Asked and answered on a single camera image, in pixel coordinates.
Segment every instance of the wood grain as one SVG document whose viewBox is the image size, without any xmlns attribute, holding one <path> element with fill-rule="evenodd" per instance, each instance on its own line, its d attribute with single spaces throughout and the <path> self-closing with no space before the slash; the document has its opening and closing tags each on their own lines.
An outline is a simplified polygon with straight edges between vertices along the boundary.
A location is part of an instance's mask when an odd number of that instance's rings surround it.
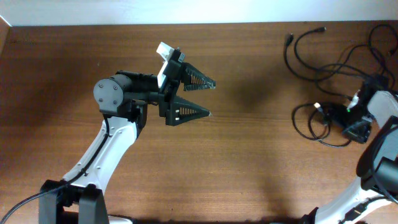
<svg viewBox="0 0 398 224">
<path fill-rule="evenodd" d="M 157 108 L 149 108 L 147 126 L 108 185 L 108 212 L 162 221 L 301 217 L 349 185 L 366 145 L 332 149 L 295 132 L 295 106 L 341 99 L 289 73 L 282 58 L 285 34 L 327 26 L 299 46 L 305 60 L 323 65 L 365 42 L 378 23 L 11 27 L 0 60 L 0 215 L 45 180 L 60 179 L 86 151 L 101 125 L 93 85 L 119 69 L 157 73 L 162 60 L 155 50 L 163 41 L 181 47 L 186 62 L 217 81 L 216 90 L 178 93 L 213 116 L 170 127 Z M 380 30 L 374 44 L 387 52 L 395 43 Z M 289 59 L 312 75 L 292 49 Z M 377 70 L 364 49 L 350 64 Z M 388 64 L 398 72 L 396 56 Z M 328 87 L 352 95 L 360 84 L 336 77 Z M 298 116 L 301 128 L 306 115 Z M 344 141 L 338 131 L 330 142 Z M 37 223 L 37 214 L 36 201 L 9 223 Z M 395 223 L 396 206 L 366 219 Z"/>
</svg>

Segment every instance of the white wall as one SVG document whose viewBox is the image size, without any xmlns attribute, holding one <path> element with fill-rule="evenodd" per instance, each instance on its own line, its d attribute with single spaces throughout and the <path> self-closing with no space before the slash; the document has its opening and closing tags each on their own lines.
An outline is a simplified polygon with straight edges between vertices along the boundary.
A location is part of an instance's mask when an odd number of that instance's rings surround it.
<svg viewBox="0 0 398 224">
<path fill-rule="evenodd" d="M 12 26 L 397 20 L 398 0 L 0 0 Z"/>
</svg>

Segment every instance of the wooden tabletop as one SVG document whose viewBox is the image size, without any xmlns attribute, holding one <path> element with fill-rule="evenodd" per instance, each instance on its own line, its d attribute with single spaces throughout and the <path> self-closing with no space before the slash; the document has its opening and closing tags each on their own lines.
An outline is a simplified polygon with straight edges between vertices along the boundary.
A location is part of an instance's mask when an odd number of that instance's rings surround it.
<svg viewBox="0 0 398 224">
<path fill-rule="evenodd" d="M 299 218 L 321 207 L 356 177 L 366 145 L 333 149 L 296 133 L 290 114 L 297 105 L 346 102 L 287 70 L 284 38 L 326 26 L 324 34 L 308 36 L 299 46 L 303 59 L 319 66 L 365 43 L 379 23 L 11 27 L 0 59 L 0 216 L 78 162 L 101 127 L 94 84 L 120 69 L 157 74 L 160 41 L 180 47 L 186 62 L 217 81 L 215 90 L 178 92 L 213 116 L 171 127 L 149 107 L 146 127 L 106 189 L 108 212 L 162 221 L 256 221 Z M 384 29 L 373 41 L 382 52 L 395 44 Z M 292 49 L 288 54 L 295 69 L 312 76 Z M 395 72 L 397 61 L 397 56 L 388 59 Z M 377 70 L 366 49 L 354 53 L 349 64 Z M 360 84 L 344 76 L 327 82 L 349 95 Z M 300 128 L 308 112 L 299 113 Z M 339 131 L 333 129 L 328 141 L 344 142 Z M 374 124 L 372 138 L 376 131 Z M 37 223 L 37 215 L 34 201 L 9 223 Z M 397 218 L 397 207 L 390 205 L 366 220 L 396 223 Z"/>
</svg>

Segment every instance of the white plastic casing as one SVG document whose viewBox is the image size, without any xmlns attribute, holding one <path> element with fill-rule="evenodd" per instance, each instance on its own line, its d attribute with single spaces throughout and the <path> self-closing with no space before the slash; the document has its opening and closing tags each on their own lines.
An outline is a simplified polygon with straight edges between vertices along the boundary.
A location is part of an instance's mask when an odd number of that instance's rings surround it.
<svg viewBox="0 0 398 224">
<path fill-rule="evenodd" d="M 106 186 L 121 160 L 123 154 L 129 149 L 137 138 L 137 127 L 135 123 L 129 122 L 126 118 L 108 118 L 109 137 L 102 147 L 96 159 L 87 170 L 87 175 L 81 176 L 72 185 L 86 187 L 88 184 L 95 184 L 97 189 L 101 189 L 105 194 Z M 101 130 L 91 143 L 79 162 L 63 176 L 64 180 L 74 178 L 79 171 L 88 163 L 106 133 L 105 121 L 102 123 Z"/>
<path fill-rule="evenodd" d="M 398 102 L 388 91 L 378 91 L 374 94 L 368 103 L 369 112 L 375 117 L 379 127 L 383 127 L 387 120 L 392 116 L 398 116 Z M 391 150 L 388 147 L 381 149 L 376 157 L 380 161 L 382 156 L 391 157 Z M 334 201 L 319 208 L 315 216 L 316 224 L 338 224 L 344 219 L 345 214 L 358 204 L 367 201 L 369 198 L 380 197 L 381 194 L 373 190 L 363 190 L 361 188 L 361 179 L 357 177 L 354 182 Z M 357 219 L 347 221 L 345 224 L 352 224 L 360 221 L 369 213 L 376 209 L 389 205 L 388 200 L 377 200 L 368 205 L 368 208 Z"/>
<path fill-rule="evenodd" d="M 133 224 L 131 220 L 122 217 L 114 217 L 112 215 L 108 216 L 109 224 Z"/>
<path fill-rule="evenodd" d="M 162 88 L 164 81 L 166 81 L 166 75 L 164 75 L 164 70 L 169 64 L 169 59 L 174 52 L 174 48 L 161 42 L 157 47 L 156 52 L 160 54 L 160 56 L 162 56 L 162 58 L 164 59 L 163 66 L 160 69 L 159 74 L 157 75 L 157 85 L 159 86 L 159 88 Z"/>
</svg>

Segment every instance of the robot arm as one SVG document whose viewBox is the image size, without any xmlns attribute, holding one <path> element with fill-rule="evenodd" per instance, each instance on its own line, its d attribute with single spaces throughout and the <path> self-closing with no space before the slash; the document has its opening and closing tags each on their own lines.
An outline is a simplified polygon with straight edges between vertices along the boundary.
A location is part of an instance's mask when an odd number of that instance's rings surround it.
<svg viewBox="0 0 398 224">
<path fill-rule="evenodd" d="M 130 122 L 127 118 L 111 117 L 109 122 L 109 137 L 99 154 L 96 156 L 93 163 L 88 170 L 79 179 L 74 181 L 72 185 L 78 187 L 87 187 L 89 184 L 94 184 L 97 189 L 101 189 L 105 194 L 106 186 L 121 160 L 123 154 L 134 144 L 137 139 L 137 126 L 135 122 Z M 90 158 L 93 157 L 98 146 L 105 138 L 106 124 L 102 123 L 102 127 L 95 137 L 93 143 L 88 148 L 79 162 L 63 176 L 63 179 L 68 181 L 74 178 L 81 168 L 86 166 Z"/>
<path fill-rule="evenodd" d="M 165 60 L 157 77 L 118 71 L 111 78 L 100 80 L 95 85 L 94 98 L 106 120 L 84 156 L 63 176 L 64 180 L 73 179 L 88 166 L 72 185 L 87 187 L 94 184 L 105 193 L 120 159 L 146 124 L 148 104 L 158 105 L 160 116 L 166 117 L 166 124 L 172 126 L 210 114 L 205 108 L 175 94 L 180 82 L 184 83 L 184 90 L 215 88 L 215 82 L 189 63 L 184 63 L 185 55 L 179 50 L 162 42 L 157 53 Z"/>
<path fill-rule="evenodd" d="M 356 223 L 376 209 L 389 205 L 391 201 L 377 186 L 373 175 L 377 175 L 378 179 L 388 186 L 387 189 L 392 191 L 391 194 L 397 193 L 393 189 L 396 189 L 398 185 L 398 168 L 387 161 L 394 161 L 397 157 L 397 131 L 392 132 L 385 138 L 374 159 L 370 155 L 376 150 L 374 143 L 396 123 L 397 120 L 394 119 L 394 116 L 398 117 L 398 101 L 389 92 L 378 91 L 369 102 L 368 110 L 382 129 L 359 160 L 357 178 L 334 201 L 321 208 L 314 209 L 310 215 L 306 215 L 307 217 L 304 216 L 302 223 Z M 371 163 L 374 167 L 377 167 L 375 174 L 370 174 Z"/>
<path fill-rule="evenodd" d="M 48 193 L 40 198 L 39 223 L 132 223 L 127 218 L 108 216 L 103 194 L 123 154 L 146 125 L 147 106 L 158 106 L 159 116 L 170 126 L 211 114 L 176 93 L 181 83 L 185 91 L 191 91 L 214 89 L 215 81 L 183 62 L 185 55 L 179 49 L 162 42 L 157 52 L 165 60 L 158 76 L 120 70 L 95 85 L 94 98 L 104 115 L 102 127 L 62 181 L 48 180 L 42 186 L 41 191 Z M 73 203 L 79 204 L 78 215 L 63 210 Z"/>
</svg>

